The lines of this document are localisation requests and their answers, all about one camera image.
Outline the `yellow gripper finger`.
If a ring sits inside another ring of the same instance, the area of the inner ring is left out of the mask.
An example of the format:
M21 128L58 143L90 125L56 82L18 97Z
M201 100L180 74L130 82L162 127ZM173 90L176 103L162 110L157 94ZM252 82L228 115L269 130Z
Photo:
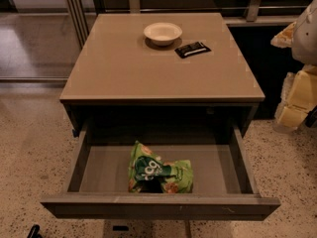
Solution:
M286 28L284 28L271 39L270 44L281 49L291 48L295 25L295 22L289 24Z

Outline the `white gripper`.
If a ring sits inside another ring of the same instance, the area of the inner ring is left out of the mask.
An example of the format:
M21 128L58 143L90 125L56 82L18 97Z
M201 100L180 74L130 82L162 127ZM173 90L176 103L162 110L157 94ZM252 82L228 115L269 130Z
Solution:
M298 73L289 72L283 81L274 118L278 125L297 129L305 120L317 127L317 66L305 65Z

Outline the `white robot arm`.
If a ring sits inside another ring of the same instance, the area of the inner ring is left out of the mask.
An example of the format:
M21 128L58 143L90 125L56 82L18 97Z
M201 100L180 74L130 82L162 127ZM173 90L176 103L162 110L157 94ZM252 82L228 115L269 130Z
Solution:
M317 0L270 43L291 48L292 57L304 64L297 73L289 72L283 81L281 101L274 114L274 129L280 133L297 130L302 124L317 126Z

